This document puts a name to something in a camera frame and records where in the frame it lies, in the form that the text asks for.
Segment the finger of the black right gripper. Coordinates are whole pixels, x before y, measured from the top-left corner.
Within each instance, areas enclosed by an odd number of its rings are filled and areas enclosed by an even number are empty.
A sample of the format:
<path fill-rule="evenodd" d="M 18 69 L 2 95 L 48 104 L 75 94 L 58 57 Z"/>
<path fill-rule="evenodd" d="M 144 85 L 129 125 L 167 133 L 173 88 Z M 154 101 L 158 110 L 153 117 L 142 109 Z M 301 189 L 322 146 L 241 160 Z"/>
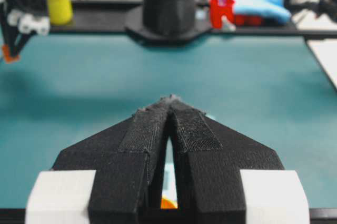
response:
<path fill-rule="evenodd" d="M 1 0 L 1 31 L 3 36 L 4 44 L 7 44 L 9 46 L 9 49 L 11 51 L 10 47 L 10 29 L 7 22 L 7 3 L 6 0 Z"/>
<path fill-rule="evenodd" d="M 36 34 L 35 31 L 31 31 L 29 34 L 20 33 L 17 27 L 10 27 L 10 47 L 11 55 L 19 55 L 29 39 Z"/>

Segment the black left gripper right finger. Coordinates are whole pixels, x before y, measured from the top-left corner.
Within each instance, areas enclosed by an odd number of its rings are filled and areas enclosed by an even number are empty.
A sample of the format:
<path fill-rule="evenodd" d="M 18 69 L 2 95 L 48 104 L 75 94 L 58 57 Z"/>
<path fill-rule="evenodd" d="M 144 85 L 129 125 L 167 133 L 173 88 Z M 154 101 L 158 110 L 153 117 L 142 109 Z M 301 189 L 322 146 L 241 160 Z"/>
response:
<path fill-rule="evenodd" d="M 282 170 L 277 153 L 170 98 L 178 207 L 197 223 L 245 223 L 241 169 Z"/>

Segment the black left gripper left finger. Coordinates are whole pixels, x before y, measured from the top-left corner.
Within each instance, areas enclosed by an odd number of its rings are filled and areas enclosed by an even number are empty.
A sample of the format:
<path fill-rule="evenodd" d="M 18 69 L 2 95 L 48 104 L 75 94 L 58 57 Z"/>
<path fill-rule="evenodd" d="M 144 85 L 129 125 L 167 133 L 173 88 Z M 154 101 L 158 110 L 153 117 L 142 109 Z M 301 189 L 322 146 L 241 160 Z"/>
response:
<path fill-rule="evenodd" d="M 91 223 L 138 223 L 143 211 L 160 208 L 169 108 L 169 99 L 161 98 L 59 153 L 55 171 L 96 171 Z"/>

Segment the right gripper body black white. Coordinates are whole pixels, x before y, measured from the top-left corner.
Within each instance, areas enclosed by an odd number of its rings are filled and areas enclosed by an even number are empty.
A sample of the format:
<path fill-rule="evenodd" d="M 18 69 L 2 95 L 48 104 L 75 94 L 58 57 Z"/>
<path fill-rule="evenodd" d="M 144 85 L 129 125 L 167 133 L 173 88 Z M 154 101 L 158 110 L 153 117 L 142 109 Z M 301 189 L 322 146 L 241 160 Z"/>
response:
<path fill-rule="evenodd" d="M 46 0 L 6 0 L 6 3 L 9 27 L 21 26 L 24 34 L 35 31 L 45 36 L 49 33 Z"/>

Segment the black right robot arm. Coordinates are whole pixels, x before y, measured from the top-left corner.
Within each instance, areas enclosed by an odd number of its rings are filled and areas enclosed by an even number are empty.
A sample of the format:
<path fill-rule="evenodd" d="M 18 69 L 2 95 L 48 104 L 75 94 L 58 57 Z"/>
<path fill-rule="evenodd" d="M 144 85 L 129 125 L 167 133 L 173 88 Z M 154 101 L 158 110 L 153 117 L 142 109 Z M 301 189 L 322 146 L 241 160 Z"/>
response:
<path fill-rule="evenodd" d="M 127 33 L 148 44 L 185 44 L 209 32 L 196 0 L 1 0 L 1 55 L 7 62 L 34 35 Z"/>

